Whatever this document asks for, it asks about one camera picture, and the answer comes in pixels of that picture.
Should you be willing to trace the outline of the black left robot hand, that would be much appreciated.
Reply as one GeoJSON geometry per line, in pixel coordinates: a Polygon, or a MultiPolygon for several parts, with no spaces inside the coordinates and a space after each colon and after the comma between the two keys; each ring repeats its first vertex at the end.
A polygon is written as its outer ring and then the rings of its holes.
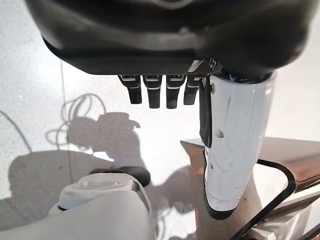
{"type": "Polygon", "coordinates": [[[258,160],[275,72],[303,52],[317,0],[28,0],[48,49],[92,75],[118,75],[152,108],[183,78],[199,90],[204,197],[216,220],[237,208],[258,160]]]}

